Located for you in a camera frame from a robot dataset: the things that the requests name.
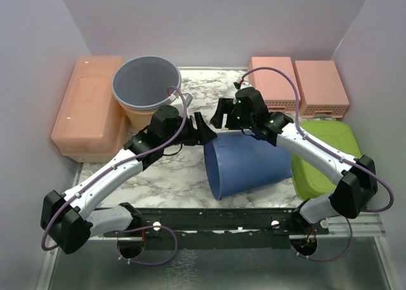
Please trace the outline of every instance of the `gray wall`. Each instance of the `gray wall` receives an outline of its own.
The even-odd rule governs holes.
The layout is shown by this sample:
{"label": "gray wall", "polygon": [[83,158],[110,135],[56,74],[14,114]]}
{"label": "gray wall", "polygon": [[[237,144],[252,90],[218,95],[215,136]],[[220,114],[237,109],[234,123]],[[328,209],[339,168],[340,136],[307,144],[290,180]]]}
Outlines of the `gray wall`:
{"label": "gray wall", "polygon": [[245,66],[330,58],[364,0],[64,0],[93,54]]}
{"label": "gray wall", "polygon": [[[379,176],[393,187],[395,205],[382,214],[392,257],[406,288],[406,0],[366,0],[334,54],[353,104],[344,121]],[[381,189],[374,204],[387,203]]]}
{"label": "gray wall", "polygon": [[43,197],[76,163],[49,140],[75,59],[89,51],[62,0],[0,0],[1,289],[33,289]]}

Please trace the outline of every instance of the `white marble surface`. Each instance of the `white marble surface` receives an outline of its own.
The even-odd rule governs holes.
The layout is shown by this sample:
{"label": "white marble surface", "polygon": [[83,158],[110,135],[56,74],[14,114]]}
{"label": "white marble surface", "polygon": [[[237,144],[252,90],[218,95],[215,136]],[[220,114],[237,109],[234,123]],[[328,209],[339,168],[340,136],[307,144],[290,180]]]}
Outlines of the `white marble surface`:
{"label": "white marble surface", "polygon": [[[221,69],[181,70],[182,91],[193,96],[189,111],[200,111],[209,124],[218,98],[233,97],[236,92],[233,82],[243,73]],[[176,152],[178,147],[167,148],[166,153]],[[101,167],[102,164],[85,163],[79,181]],[[207,181],[203,148],[183,147],[178,155],[163,157],[146,171],[123,183],[100,206],[116,206],[121,202],[130,202],[138,208],[288,208],[298,206],[301,200],[289,178],[275,185],[217,201],[211,195]]]}

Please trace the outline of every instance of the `pink storage box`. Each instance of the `pink storage box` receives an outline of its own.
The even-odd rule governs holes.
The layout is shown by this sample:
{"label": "pink storage box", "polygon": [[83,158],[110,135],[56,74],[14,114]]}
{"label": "pink storage box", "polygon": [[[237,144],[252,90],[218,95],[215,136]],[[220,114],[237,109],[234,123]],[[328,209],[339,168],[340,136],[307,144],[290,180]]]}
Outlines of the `pink storage box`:
{"label": "pink storage box", "polygon": [[[292,79],[297,88],[293,64],[290,57],[252,57],[248,70],[258,67],[273,67],[284,72]],[[279,73],[259,70],[249,75],[250,84],[261,92],[270,111],[292,113],[296,99],[292,86]]]}
{"label": "pink storage box", "polygon": [[344,116],[350,101],[332,60],[298,60],[295,72],[301,96],[301,117]]}
{"label": "pink storage box", "polygon": [[52,131],[62,155],[77,162],[108,162],[123,147],[129,123],[113,97],[121,56],[78,59]]}

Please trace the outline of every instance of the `green tray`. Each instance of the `green tray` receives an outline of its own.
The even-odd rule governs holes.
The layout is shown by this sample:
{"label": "green tray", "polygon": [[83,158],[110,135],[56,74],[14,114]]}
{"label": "green tray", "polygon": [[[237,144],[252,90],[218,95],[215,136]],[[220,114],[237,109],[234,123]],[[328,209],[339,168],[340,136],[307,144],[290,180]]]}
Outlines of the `green tray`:
{"label": "green tray", "polygon": [[[338,121],[308,121],[300,125],[336,149],[357,158],[361,157],[357,141],[347,124]],[[294,188],[302,200],[316,198],[333,191],[336,187],[318,169],[294,154],[292,154],[292,172]]]}

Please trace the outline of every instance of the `blue cylinder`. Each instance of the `blue cylinder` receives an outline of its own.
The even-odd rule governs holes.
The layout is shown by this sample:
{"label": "blue cylinder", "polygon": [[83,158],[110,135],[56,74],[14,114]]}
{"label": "blue cylinder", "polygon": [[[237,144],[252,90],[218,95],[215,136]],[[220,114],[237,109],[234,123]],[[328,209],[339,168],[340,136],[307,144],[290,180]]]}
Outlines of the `blue cylinder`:
{"label": "blue cylinder", "polygon": [[292,176],[290,152],[240,131],[218,133],[204,146],[204,164],[217,200]]}

